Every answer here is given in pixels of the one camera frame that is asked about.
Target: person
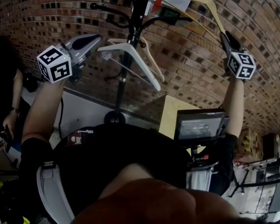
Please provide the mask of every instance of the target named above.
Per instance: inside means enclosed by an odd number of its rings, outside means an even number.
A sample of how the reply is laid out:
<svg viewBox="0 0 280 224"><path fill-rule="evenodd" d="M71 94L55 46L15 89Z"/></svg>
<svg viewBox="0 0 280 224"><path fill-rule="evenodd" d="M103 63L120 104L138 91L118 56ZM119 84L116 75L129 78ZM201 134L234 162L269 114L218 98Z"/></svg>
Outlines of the person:
<svg viewBox="0 0 280 224"><path fill-rule="evenodd" d="M212 193L221 195L231 182L233 151L244 115L241 80L231 78L223 103L231 120L225 139L217 144L219 152L214 153L220 160L215 183L221 187L212 192L185 189L189 154L155 131L123 124L86 127L52 151L49 138L63 87L64 81L46 82L24 125L20 180L29 210L26 218L42 208L36 171L45 161L54 160L75 215L73 224L254 223L240 218L230 204Z"/></svg>
<svg viewBox="0 0 280 224"><path fill-rule="evenodd" d="M30 106L21 98L23 75L13 57L7 43L0 37L0 133L8 128L15 143L21 144L24 120Z"/></svg>

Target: black shirt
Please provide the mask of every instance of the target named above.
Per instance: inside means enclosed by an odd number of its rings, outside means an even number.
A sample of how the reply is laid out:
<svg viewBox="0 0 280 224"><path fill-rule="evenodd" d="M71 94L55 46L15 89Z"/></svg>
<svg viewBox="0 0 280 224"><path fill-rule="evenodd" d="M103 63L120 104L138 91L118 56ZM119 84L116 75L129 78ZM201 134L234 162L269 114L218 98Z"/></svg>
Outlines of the black shirt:
<svg viewBox="0 0 280 224"><path fill-rule="evenodd" d="M1 56L0 61L0 131L3 129L4 118L10 113L13 101L13 79L17 67L6 57Z"/></svg>
<svg viewBox="0 0 280 224"><path fill-rule="evenodd" d="M81 138L77 140L82 144L75 145L72 137ZM233 153L235 148L234 140L236 138L228 136L217 144L220 150L224 150L221 153L226 154L221 156L226 161L222 161L224 167L219 171L226 179L221 182L222 190L227 189L231 181L228 176L232 171L233 154L230 152ZM25 203L37 200L41 207L36 171L44 161L55 160L60 168L64 192L77 215L96 202L107 184L131 163L142 165L155 179L185 188L188 158L189 153L185 149L178 148L172 139L157 131L131 125L99 125L74 132L64 138L54 151L50 144L39 139L26 140L22 144L20 180L27 194Z"/></svg>

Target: brick wall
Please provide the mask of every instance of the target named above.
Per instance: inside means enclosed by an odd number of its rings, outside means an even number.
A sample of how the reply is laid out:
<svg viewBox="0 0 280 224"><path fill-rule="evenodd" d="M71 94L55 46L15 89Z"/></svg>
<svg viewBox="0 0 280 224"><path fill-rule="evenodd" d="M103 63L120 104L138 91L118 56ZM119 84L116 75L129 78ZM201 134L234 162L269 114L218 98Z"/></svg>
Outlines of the brick wall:
<svg viewBox="0 0 280 224"><path fill-rule="evenodd" d="M245 85L244 126L261 134L280 131L280 0L214 0L223 26L238 37L254 55L258 72ZM36 56L51 44L83 33L99 33L105 39L125 38L127 30L105 22L117 15L90 10L103 3L130 14L131 0L0 0L0 35L6 35L27 67L39 76ZM208 9L192 2L187 10L203 25L219 33ZM122 108L159 120L165 94L199 106L218 107L228 79L225 54L215 39L195 23L170 26L156 22L144 31L150 50L165 75L162 91L128 77ZM99 54L87 61L76 86L83 94L114 104L118 80L105 82L119 67L104 63Z"/></svg>

